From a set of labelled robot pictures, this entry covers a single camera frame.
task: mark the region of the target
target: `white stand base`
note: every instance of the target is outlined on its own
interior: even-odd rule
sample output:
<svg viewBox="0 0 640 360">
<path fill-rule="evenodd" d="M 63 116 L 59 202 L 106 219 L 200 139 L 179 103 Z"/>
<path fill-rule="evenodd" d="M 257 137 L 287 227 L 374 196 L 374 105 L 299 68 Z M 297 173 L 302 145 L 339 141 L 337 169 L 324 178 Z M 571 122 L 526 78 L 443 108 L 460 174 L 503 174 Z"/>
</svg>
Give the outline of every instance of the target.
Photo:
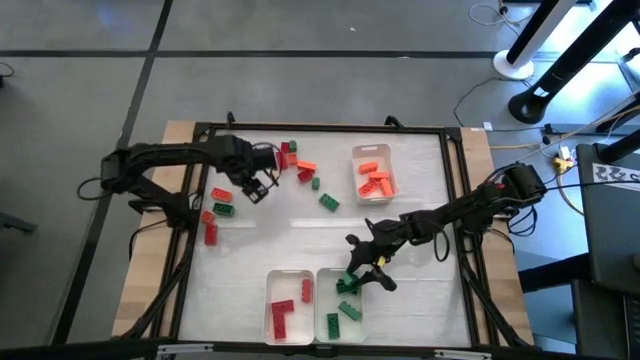
<svg viewBox="0 0 640 360">
<path fill-rule="evenodd" d="M 533 76 L 533 63 L 529 61 L 524 66 L 517 68 L 507 61 L 509 50 L 502 50 L 493 58 L 493 68 L 507 79 L 525 80 Z"/>
</svg>

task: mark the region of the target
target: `white plastic bin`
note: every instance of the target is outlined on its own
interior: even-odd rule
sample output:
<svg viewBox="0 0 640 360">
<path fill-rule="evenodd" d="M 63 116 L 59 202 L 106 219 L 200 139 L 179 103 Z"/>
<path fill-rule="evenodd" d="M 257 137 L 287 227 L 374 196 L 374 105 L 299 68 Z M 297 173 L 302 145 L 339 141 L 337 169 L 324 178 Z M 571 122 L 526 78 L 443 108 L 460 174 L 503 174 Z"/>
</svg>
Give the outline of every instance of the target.
<svg viewBox="0 0 640 360">
<path fill-rule="evenodd" d="M 391 146 L 387 144 L 354 146 L 351 150 L 351 158 L 353 160 L 353 179 L 356 185 L 355 192 L 358 204 L 386 204 L 398 195 L 399 190 L 391 166 Z M 376 189 L 367 197 L 360 196 L 358 189 L 369 182 L 369 174 L 360 174 L 360 165 L 373 161 L 378 162 L 378 170 L 376 171 L 389 173 L 389 182 L 393 188 L 393 195 L 384 196 L 382 190 Z"/>
<path fill-rule="evenodd" d="M 346 269 L 322 268 L 316 274 L 316 339 L 323 343 L 361 343 L 366 338 L 364 330 L 365 314 L 362 301 L 362 289 L 358 295 L 341 294 L 338 295 L 336 283 L 342 278 Z M 356 310 L 362 313 L 360 321 L 354 321 L 348 317 L 338 306 L 342 301 L 346 301 Z M 329 327 L 327 324 L 327 314 L 337 313 L 340 325 L 340 338 L 329 339 Z"/>
<path fill-rule="evenodd" d="M 272 270 L 267 275 L 264 311 L 264 341 L 269 345 L 308 345 L 314 338 L 314 296 L 312 302 L 302 302 L 302 280 L 313 284 L 313 273 L 308 270 Z M 287 337 L 276 340 L 273 332 L 271 303 L 293 300 L 293 312 L 285 314 Z"/>
</svg>

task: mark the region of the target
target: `floor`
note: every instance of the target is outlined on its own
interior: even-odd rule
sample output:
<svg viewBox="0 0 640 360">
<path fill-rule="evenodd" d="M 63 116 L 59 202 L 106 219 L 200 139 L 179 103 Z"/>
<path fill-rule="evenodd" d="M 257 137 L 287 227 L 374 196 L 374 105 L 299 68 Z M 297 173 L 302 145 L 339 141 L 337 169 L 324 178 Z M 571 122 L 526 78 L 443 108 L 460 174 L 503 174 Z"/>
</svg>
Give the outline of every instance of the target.
<svg viewBox="0 0 640 360">
<path fill-rule="evenodd" d="M 116 144 L 158 142 L 167 120 L 219 121 L 227 111 L 246 122 L 381 124 L 393 114 L 407 125 L 458 126 L 452 109 L 472 86 L 496 76 L 491 56 L 516 38 L 504 25 L 472 22 L 467 12 L 478 1 L 496 3 L 2 1 L 0 61 L 16 75 L 0 89 L 0 208 L 39 228 L 30 236 L 0 233 L 0 347 L 49 341 L 88 238 L 98 241 L 97 251 L 69 340 L 110 336 L 139 216 L 127 196 L 103 204 L 105 216 L 106 207 L 80 201 L 74 191 L 98 174 L 101 157 Z M 602 9 L 598 4 L 572 9 L 537 55 L 536 77 Z M 519 18 L 535 5 L 510 9 Z M 484 9 L 475 15 L 493 19 Z M 270 50 L 282 52 L 260 53 Z M 383 52 L 390 50 L 420 53 L 393 58 Z M 606 47 L 551 103 L 543 123 L 585 123 L 628 97 L 618 51 L 615 43 Z M 491 81 L 465 99 L 460 119 L 465 126 L 525 128 L 506 110 L 523 89 Z M 493 145 L 541 140 L 535 129 L 489 137 Z M 493 156 L 503 165 L 526 151 Z M 528 161 L 543 179 L 552 177 L 544 156 Z M 565 181 L 577 181 L 577 173 Z M 559 194 L 550 193 L 538 210 L 536 233 L 514 239 L 520 269 L 586 250 L 582 218 Z M 554 291 L 526 296 L 536 342 L 571 351 L 570 296 L 566 288 Z"/>
</svg>

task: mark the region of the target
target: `wooden table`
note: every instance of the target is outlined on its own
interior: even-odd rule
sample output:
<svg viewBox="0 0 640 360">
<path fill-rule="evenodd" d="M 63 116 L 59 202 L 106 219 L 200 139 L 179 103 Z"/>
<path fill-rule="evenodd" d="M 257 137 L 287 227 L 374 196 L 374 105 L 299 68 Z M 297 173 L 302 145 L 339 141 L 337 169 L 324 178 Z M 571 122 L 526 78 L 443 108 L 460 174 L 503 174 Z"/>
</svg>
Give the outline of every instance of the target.
<svg viewBox="0 0 640 360">
<path fill-rule="evenodd" d="M 189 121 L 169 121 L 164 134 L 163 143 L 191 142 L 195 123 Z M 467 161 L 469 180 L 474 188 L 493 171 L 493 161 L 489 150 L 486 133 L 481 129 L 462 129 L 462 139 Z M 460 171 L 455 159 L 453 142 L 449 143 L 449 153 L 453 165 L 456 194 L 462 194 Z M 170 192 L 180 191 L 186 166 L 157 168 L 152 180 Z M 191 190 L 197 187 L 200 168 L 196 166 L 192 177 Z M 140 226 L 162 220 L 160 212 L 146 213 Z M 495 222 L 494 228 L 507 232 L 506 225 Z M 158 293 L 162 272 L 169 247 L 171 229 L 166 225 L 158 225 L 140 233 L 136 239 L 133 257 L 125 281 L 120 306 L 113 326 L 113 335 L 120 335 L 128 330 L 135 320 L 144 312 Z M 485 267 L 489 280 L 491 297 L 509 324 L 528 343 L 533 344 L 533 336 L 524 305 L 524 296 L 520 288 L 518 270 L 511 244 L 493 233 L 487 233 L 482 245 Z M 480 302 L 475 299 L 475 311 L 478 321 L 480 342 L 488 344 L 489 337 L 486 319 Z M 161 335 L 168 335 L 173 311 L 173 296 L 167 301 L 165 314 L 160 329 Z"/>
</svg>

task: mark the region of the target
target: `white table surface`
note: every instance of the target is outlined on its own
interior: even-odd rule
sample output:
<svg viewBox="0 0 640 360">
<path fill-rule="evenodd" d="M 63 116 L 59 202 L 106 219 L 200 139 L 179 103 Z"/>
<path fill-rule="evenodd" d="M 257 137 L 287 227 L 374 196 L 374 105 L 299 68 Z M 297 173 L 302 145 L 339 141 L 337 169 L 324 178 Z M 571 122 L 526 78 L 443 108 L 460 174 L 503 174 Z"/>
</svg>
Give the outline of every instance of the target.
<svg viewBox="0 0 640 360">
<path fill-rule="evenodd" d="M 350 259 L 347 234 L 371 240 L 364 217 L 372 221 L 433 209 L 448 202 L 439 138 L 435 135 L 234 131 L 252 143 L 296 140 L 298 159 L 318 165 L 319 191 L 300 184 L 289 168 L 280 186 L 252 204 L 224 174 L 209 171 L 203 209 L 214 200 L 214 185 L 233 192 L 232 218 L 217 217 L 218 244 L 204 245 L 198 229 L 189 276 L 181 340 L 263 342 L 264 297 L 272 269 L 344 268 Z M 351 148 L 386 143 L 400 194 L 387 205 L 358 205 Z M 335 213 L 318 203 L 328 193 L 340 202 Z M 384 270 L 398 284 L 387 292 L 379 284 L 364 291 L 367 338 L 363 345 L 470 346 L 452 228 L 449 258 L 438 262 L 433 243 L 406 244 Z M 444 249 L 442 235 L 439 249 Z"/>
</svg>

